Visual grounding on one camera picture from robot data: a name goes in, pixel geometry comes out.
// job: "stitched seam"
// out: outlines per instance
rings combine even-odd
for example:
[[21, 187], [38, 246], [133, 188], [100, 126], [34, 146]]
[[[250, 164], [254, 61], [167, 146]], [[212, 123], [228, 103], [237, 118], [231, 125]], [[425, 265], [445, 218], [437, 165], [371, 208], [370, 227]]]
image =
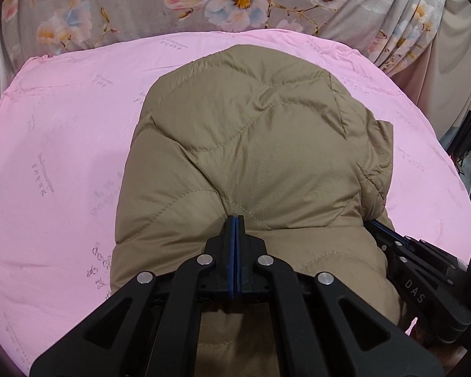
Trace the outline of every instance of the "stitched seam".
[[[307, 105], [303, 105], [301, 103], [290, 103], [290, 102], [278, 102], [278, 103], [273, 103], [272, 105], [269, 105], [265, 110], [263, 110], [262, 112], [260, 112], [258, 114], [258, 116], [256, 116], [253, 120], [251, 120], [246, 126], [244, 126], [239, 132], [236, 133], [235, 136], [231, 137], [229, 140], [227, 140], [225, 143], [222, 143], [218, 146], [215, 146], [215, 147], [210, 147], [210, 148], [199, 148], [199, 149], [194, 149], [194, 148], [187, 148], [183, 145], [183, 148], [186, 150], [186, 151], [189, 151], [191, 153], [198, 153], [198, 152], [210, 152], [210, 151], [213, 151], [213, 150], [217, 150], [223, 146], [226, 146], [227, 144], [229, 144], [230, 142], [234, 141], [235, 139], [237, 139], [240, 135], [243, 134], [243, 132], [251, 126], [251, 124], [257, 120], [260, 116], [262, 116], [267, 110], [277, 106], [277, 105], [296, 105], [296, 106], [301, 106], [301, 107], [305, 107], [306, 109], [309, 109], [311, 112], [314, 113], [314, 111]], [[145, 124], [142, 129], [139, 131], [139, 133], [143, 132], [145, 129], [148, 129], [148, 128], [151, 128], [153, 127], [154, 125], [148, 125]]]
[[370, 268], [372, 268], [375, 272], [377, 272], [380, 276], [383, 276], [383, 277], [386, 277], [386, 274], [385, 273], [381, 273], [379, 272], [376, 268], [374, 268], [371, 264], [369, 264], [367, 261], [365, 261], [364, 259], [361, 259], [359, 258], [358, 256], [355, 256], [354, 254], [349, 254], [348, 252], [329, 252], [327, 254], [324, 254], [324, 255], [320, 255], [318, 257], [315, 257], [312, 261], [308, 262], [307, 264], [305, 264], [302, 268], [300, 268], [300, 271], [303, 271], [305, 268], [307, 268], [310, 264], [313, 264], [317, 261], [319, 261], [319, 259], [322, 259], [324, 258], [325, 256], [329, 256], [329, 255], [348, 255], [354, 259], [357, 259], [358, 261], [361, 261], [362, 263], [366, 264], [367, 266], [369, 266]]
[[237, 208], [239, 209], [242, 209], [245, 213], [247, 213], [251, 218], [253, 218], [254, 220], [256, 220], [260, 225], [262, 225], [265, 229], [267, 230], [271, 230], [272, 228], [270, 228], [268, 225], [265, 225], [263, 222], [261, 222], [258, 218], [256, 218], [253, 214], [251, 214], [251, 212], [249, 212], [248, 210], [245, 210], [244, 208], [242, 208], [240, 205], [237, 205], [235, 202], [233, 201], [230, 201], [229, 199], [226, 199], [225, 197], [223, 197], [222, 195], [218, 194], [219, 197], [222, 199], [222, 200], [225, 200], [226, 202], [229, 202], [231, 203], [232, 205], [236, 206]]
[[[150, 116], [150, 114], [151, 114], [154, 110], [156, 110], [158, 107], [160, 107], [160, 106], [164, 103], [164, 100], [166, 100], [166, 98], [167, 98], [169, 95], [171, 95], [171, 93], [172, 93], [176, 88], [178, 88], [179, 86], [183, 85], [185, 82], [189, 81], [189, 80], [192, 79], [193, 77], [195, 77], [195, 76], [197, 76], [197, 75], [200, 75], [200, 74], [202, 74], [202, 73], [204, 73], [204, 72], [206, 72], [206, 71], [215, 69], [215, 68], [225, 68], [225, 69], [232, 69], [232, 70], [234, 70], [233, 67], [227, 66], [227, 64], [224, 64], [224, 63], [222, 63], [222, 64], [216, 64], [216, 63], [208, 63], [208, 62], [206, 62], [206, 64], [209, 65], [209, 66], [206, 66], [206, 67], [205, 67], [204, 69], [202, 69], [202, 70], [199, 70], [199, 69], [196, 70], [192, 75], [188, 76], [186, 79], [184, 79], [183, 81], [179, 82], [177, 85], [175, 85], [174, 87], [172, 87], [172, 89], [171, 89], [169, 92], [167, 92], [164, 96], [162, 96], [162, 98], [160, 99], [160, 101], [157, 102], [157, 103], [153, 106], [153, 108], [150, 109], [150, 110], [143, 116], [143, 118], [147, 118], [148, 116]], [[245, 74], [244, 72], [241, 72], [241, 71], [239, 71], [239, 70], [235, 70], [235, 72], [240, 73], [240, 74]], [[266, 84], [266, 83], [264, 83], [264, 82], [262, 82], [262, 81], [259, 81], [259, 80], [256, 79], [256, 78], [252, 78], [251, 76], [248, 76], [248, 77], [249, 77], [250, 79], [254, 79], [257, 83], [259, 83], [259, 84], [261, 84], [261, 85], [263, 85], [263, 86], [265, 86], [265, 87], [267, 87], [267, 88], [279, 88], [279, 87], [286, 86], [286, 85], [288, 85], [288, 84], [294, 85], [294, 86], [300, 86], [300, 85], [304, 85], [304, 84], [307, 84], [307, 83], [314, 82], [315, 80], [319, 79], [319, 78], [312, 78], [312, 79], [310, 79], [310, 80], [306, 80], [306, 81], [302, 81], [302, 82], [289, 82], [289, 81], [285, 81], [285, 82], [283, 82], [283, 83], [280, 84], [280, 85], [268, 85], [268, 84]]]
[[353, 197], [345, 203], [345, 206], [344, 206], [344, 208], [342, 208], [342, 211], [340, 211], [333, 220], [331, 220], [328, 224], [326, 224], [325, 227], [330, 227], [337, 220], [337, 218], [340, 217], [340, 215], [344, 212], [344, 210], [347, 208], [347, 206], [354, 200], [354, 198], [360, 193], [361, 193], [361, 191], [358, 191], [356, 194], [354, 194]]
[[361, 166], [358, 164], [358, 162], [356, 162], [356, 165], [359, 167], [359, 170], [361, 172], [361, 174], [363, 175], [363, 177], [365, 179], [367, 179], [372, 185], [373, 187], [375, 187], [375, 189], [377, 190], [377, 195], [380, 197], [380, 199], [382, 200], [382, 202], [384, 202], [384, 197], [380, 194], [380, 190], [377, 188], [377, 186], [375, 185], [375, 183], [365, 174], [365, 172], [363, 171], [363, 169], [361, 168]]
[[197, 345], [199, 345], [199, 346], [208, 346], [208, 347], [220, 347], [220, 346], [226, 346], [228, 344], [232, 344], [234, 342], [235, 342], [235, 340], [230, 340], [230, 341], [227, 341], [225, 343], [218, 343], [218, 344], [216, 344], [216, 343], [198, 343]]
[[335, 100], [335, 104], [337, 105], [338, 118], [340, 119], [340, 126], [342, 126], [342, 130], [344, 131], [344, 139], [347, 140], [347, 133], [345, 132], [344, 121], [342, 120], [342, 114], [340, 113], [340, 105], [338, 104], [338, 101], [337, 101], [337, 95], [339, 94], [339, 92], [333, 89], [332, 74], [328, 74], [328, 81], [329, 81], [329, 88], [333, 92], [333, 99]]
[[141, 228], [139, 231], [137, 231], [136, 233], [133, 233], [132, 235], [130, 235], [129, 237], [127, 237], [126, 239], [122, 240], [120, 243], [124, 243], [126, 241], [129, 241], [130, 239], [134, 238], [134, 237], [137, 237], [139, 236], [140, 234], [142, 234], [150, 225], [152, 225], [169, 207], [171, 207], [176, 201], [178, 201], [179, 199], [183, 198], [184, 196], [186, 195], [189, 195], [189, 194], [192, 194], [196, 191], [209, 191], [209, 192], [214, 192], [215, 194], [217, 194], [216, 191], [214, 190], [206, 190], [206, 189], [203, 189], [203, 188], [198, 188], [196, 190], [191, 190], [191, 191], [187, 191], [186, 193], [182, 194], [181, 196], [177, 197], [176, 199], [174, 199], [173, 201], [171, 201], [167, 206], [165, 206], [162, 210], [160, 210], [157, 215], [155, 215], [155, 217], [153, 217], [149, 222], [147, 222], [145, 224], [145, 226], [143, 228]]
[[215, 190], [207, 190], [207, 189], [203, 189], [203, 188], [198, 188], [196, 190], [191, 190], [191, 191], [187, 191], [186, 193], [182, 194], [181, 196], [177, 197], [176, 199], [174, 199], [172, 202], [170, 202], [167, 206], [165, 206], [162, 210], [160, 210], [157, 215], [155, 215], [155, 217], [153, 217], [149, 222], [147, 222], [143, 228], [141, 228], [139, 231], [137, 231], [136, 233], [133, 233], [131, 234], [129, 237], [127, 237], [126, 239], [122, 240], [121, 242], [119, 242], [119, 244], [122, 244], [126, 241], [129, 241], [130, 239], [132, 238], [135, 238], [137, 236], [139, 236], [140, 234], [142, 234], [144, 231], [146, 231], [147, 228], [149, 228], [150, 225], [152, 225], [169, 207], [171, 207], [176, 201], [178, 201], [179, 199], [183, 198], [184, 196], [186, 195], [189, 195], [189, 194], [192, 194], [196, 191], [209, 191], [209, 192], [213, 192], [215, 193], [216, 195], [218, 195], [218, 197], [220, 197], [222, 200], [225, 200], [227, 202], [229, 202], [230, 204], [236, 206], [237, 208], [243, 210], [246, 214], [248, 214], [250, 217], [252, 217], [255, 221], [257, 221], [260, 225], [262, 225], [265, 229], [267, 230], [271, 230], [272, 228], [270, 228], [269, 226], [265, 225], [263, 222], [261, 222], [259, 219], [257, 219], [251, 212], [249, 212], [248, 210], [245, 210], [244, 208], [242, 208], [241, 206], [237, 205], [235, 202], [232, 202], [230, 201], [229, 199], [223, 197], [222, 195], [220, 195], [220, 193], [218, 193], [217, 191]]

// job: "pink blanket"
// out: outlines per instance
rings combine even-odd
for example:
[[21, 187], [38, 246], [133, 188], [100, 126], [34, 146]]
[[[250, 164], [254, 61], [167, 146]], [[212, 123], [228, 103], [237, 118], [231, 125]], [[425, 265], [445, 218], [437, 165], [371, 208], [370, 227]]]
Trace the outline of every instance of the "pink blanket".
[[396, 230], [469, 260], [471, 204], [451, 160], [418, 108], [345, 45], [285, 30], [210, 32], [31, 59], [0, 102], [0, 343], [26, 374], [107, 297], [121, 178], [148, 89], [235, 44], [318, 64], [393, 123]]

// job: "jacket fabric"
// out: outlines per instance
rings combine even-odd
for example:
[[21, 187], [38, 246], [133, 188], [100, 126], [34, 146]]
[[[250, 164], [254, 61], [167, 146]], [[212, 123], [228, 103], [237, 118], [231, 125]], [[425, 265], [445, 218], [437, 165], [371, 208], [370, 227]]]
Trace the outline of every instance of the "jacket fabric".
[[[115, 292], [142, 270], [202, 253], [226, 216], [295, 271], [331, 272], [398, 324], [404, 308], [363, 220], [385, 210], [392, 126], [326, 70], [239, 45], [162, 76], [143, 103], [124, 171]], [[265, 305], [206, 305], [197, 376], [279, 375]]]

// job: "pink comforter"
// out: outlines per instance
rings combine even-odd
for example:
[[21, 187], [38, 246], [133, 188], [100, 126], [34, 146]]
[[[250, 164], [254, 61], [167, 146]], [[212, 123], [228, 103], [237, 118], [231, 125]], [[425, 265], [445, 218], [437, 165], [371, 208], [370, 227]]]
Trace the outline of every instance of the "pink comforter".
[[104, 301], [116, 204], [142, 102], [163, 74], [235, 44], [329, 70], [394, 125], [396, 230], [464, 261], [471, 204], [421, 112], [357, 51], [285, 30], [177, 34], [29, 60], [0, 102], [0, 343], [35, 358]]

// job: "bed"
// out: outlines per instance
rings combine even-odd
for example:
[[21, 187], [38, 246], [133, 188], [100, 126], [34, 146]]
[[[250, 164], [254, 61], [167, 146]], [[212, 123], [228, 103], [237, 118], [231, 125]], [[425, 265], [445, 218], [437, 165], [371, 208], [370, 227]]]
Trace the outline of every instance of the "bed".
[[468, 0], [1, 1], [0, 94], [31, 57], [177, 32], [278, 28], [361, 52], [421, 109], [438, 139], [471, 109]]
[[471, 204], [431, 124], [343, 44], [290, 30], [185, 32], [30, 59], [0, 100], [0, 355], [21, 373], [108, 297], [117, 196], [149, 87], [235, 44], [318, 64], [393, 123], [396, 230], [468, 261]]

